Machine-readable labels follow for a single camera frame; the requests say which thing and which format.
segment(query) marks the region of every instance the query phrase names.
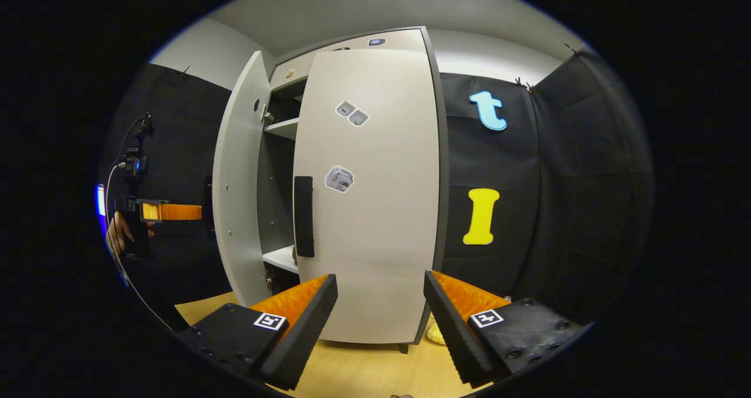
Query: ceiling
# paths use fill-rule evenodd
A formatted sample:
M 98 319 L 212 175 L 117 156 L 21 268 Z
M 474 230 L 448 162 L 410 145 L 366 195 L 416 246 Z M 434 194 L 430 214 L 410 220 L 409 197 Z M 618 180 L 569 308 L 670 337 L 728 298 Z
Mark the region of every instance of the ceiling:
M 520 0 L 234 0 L 210 18 L 275 56 L 359 32 L 402 26 L 474 32 L 561 60 L 584 41 Z

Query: black curtain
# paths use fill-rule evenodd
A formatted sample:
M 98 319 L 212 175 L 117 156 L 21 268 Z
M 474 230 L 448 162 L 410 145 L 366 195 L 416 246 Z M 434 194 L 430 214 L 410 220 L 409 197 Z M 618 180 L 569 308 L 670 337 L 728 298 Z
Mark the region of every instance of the black curtain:
M 643 254 L 654 171 L 623 82 L 582 50 L 531 92 L 442 74 L 451 191 L 443 271 L 494 294 L 536 297 L 578 323 L 617 297 Z M 490 91 L 508 126 L 488 130 L 469 96 Z M 499 190 L 490 245 L 464 245 L 467 190 Z
M 143 112 L 152 115 L 154 133 L 143 141 L 148 172 L 138 185 L 137 197 L 202 205 L 204 176 L 214 167 L 214 148 L 230 90 L 174 69 L 147 64 L 121 100 L 104 141 L 99 179 L 107 183 L 110 165 L 129 125 Z M 135 140 L 128 138 L 123 150 Z M 115 172 L 110 186 L 113 197 L 128 194 L 123 173 Z M 153 309 L 173 328 L 184 328 L 175 304 L 228 293 L 214 238 L 203 221 L 163 222 L 149 238 L 153 259 L 123 258 L 132 283 Z

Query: wooden floor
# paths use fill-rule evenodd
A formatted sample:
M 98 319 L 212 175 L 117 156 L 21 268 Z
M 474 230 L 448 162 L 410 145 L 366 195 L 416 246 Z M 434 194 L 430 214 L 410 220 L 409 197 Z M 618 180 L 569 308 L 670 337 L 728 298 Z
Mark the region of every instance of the wooden floor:
M 193 325 L 227 302 L 238 304 L 234 293 L 175 307 Z M 432 323 L 431 315 L 427 326 Z M 298 398 L 389 398 L 406 394 L 415 398 L 445 398 L 464 396 L 482 388 L 472 389 L 469 384 L 462 384 L 448 348 L 423 336 L 419 345 L 410 345 L 407 355 L 397 345 L 319 340 L 297 389 L 282 392 Z

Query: open cabinet door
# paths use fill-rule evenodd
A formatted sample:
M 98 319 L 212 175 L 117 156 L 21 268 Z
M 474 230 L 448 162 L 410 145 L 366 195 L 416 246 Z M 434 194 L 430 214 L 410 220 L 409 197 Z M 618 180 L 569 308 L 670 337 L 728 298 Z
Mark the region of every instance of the open cabinet door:
M 230 95 L 214 154 L 211 195 L 216 241 L 232 290 L 245 307 L 271 295 L 263 281 L 256 202 L 262 117 L 270 96 L 266 69 L 257 51 Z
M 335 273 L 338 283 L 321 339 L 415 341 L 437 236 L 437 120 L 427 53 L 316 54 L 297 127 L 293 211 L 300 280 Z

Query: black door handle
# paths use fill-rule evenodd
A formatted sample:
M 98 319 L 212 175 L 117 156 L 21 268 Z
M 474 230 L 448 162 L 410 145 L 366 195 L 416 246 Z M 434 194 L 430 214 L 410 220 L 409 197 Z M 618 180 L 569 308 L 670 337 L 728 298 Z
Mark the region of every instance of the black door handle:
M 300 257 L 315 257 L 313 249 L 313 178 L 296 176 L 293 185 L 295 201 L 295 251 Z

